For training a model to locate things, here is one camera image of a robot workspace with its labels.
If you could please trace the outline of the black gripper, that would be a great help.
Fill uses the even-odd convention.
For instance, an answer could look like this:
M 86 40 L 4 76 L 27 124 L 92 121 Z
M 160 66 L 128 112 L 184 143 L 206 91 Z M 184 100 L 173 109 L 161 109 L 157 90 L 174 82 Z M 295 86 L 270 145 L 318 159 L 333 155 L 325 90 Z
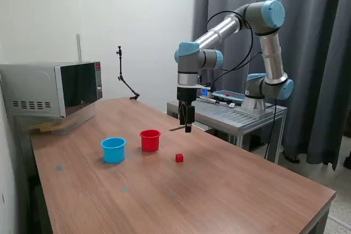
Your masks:
M 186 105 L 184 102 L 193 102 L 197 97 L 196 88 L 177 87 L 177 100 L 179 101 L 180 125 L 185 125 L 185 132 L 191 133 L 192 124 L 195 122 L 195 106 Z

